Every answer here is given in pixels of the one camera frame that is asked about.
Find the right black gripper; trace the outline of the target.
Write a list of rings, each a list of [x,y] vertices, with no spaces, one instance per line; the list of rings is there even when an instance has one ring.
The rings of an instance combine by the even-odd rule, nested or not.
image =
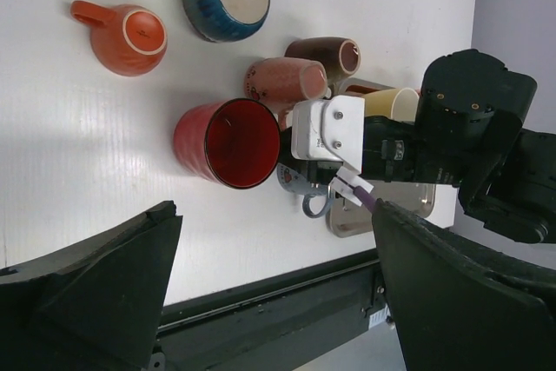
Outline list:
[[[291,153],[292,129],[281,132],[280,163],[309,181],[328,184],[341,162],[303,161]],[[420,140],[412,123],[384,116],[364,120],[361,178],[382,182],[418,182],[417,154]]]

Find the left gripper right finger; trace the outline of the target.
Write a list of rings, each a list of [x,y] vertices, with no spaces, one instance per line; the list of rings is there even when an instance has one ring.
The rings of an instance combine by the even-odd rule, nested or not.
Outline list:
[[[377,201],[374,238],[409,370],[553,370],[555,272]]]

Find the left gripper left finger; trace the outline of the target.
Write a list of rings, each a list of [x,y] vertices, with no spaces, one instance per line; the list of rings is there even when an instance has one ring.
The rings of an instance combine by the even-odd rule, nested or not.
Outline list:
[[[144,370],[182,229],[161,202],[88,239],[3,268],[3,370]]]

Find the yellow mug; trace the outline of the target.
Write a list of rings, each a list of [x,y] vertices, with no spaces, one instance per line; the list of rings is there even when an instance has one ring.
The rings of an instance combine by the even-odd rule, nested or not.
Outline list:
[[[385,116],[397,122],[415,120],[420,96],[411,88],[385,89],[368,93],[365,100],[365,116]]]

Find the grey-blue mug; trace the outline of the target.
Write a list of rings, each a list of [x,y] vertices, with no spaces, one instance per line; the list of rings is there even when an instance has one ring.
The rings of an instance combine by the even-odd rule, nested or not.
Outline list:
[[[305,176],[282,163],[277,164],[276,174],[278,183],[285,191],[302,197],[301,208],[308,218],[321,218],[331,209],[334,203],[334,191],[329,186],[310,183]],[[311,202],[315,197],[326,198],[318,212],[311,209]]]

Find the red mug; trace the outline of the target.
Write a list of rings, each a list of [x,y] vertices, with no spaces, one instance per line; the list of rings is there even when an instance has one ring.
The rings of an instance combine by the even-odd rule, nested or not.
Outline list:
[[[274,114],[255,100],[208,103],[181,117],[173,150],[193,175],[232,189],[251,189],[275,170],[280,129]]]

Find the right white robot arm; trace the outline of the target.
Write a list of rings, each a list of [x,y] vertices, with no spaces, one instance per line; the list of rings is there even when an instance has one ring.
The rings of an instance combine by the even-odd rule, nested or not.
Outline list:
[[[374,210],[375,182],[449,185],[466,215],[516,242],[555,241],[555,137],[526,129],[530,76],[477,50],[440,57],[420,91],[297,103],[281,134],[281,186]]]

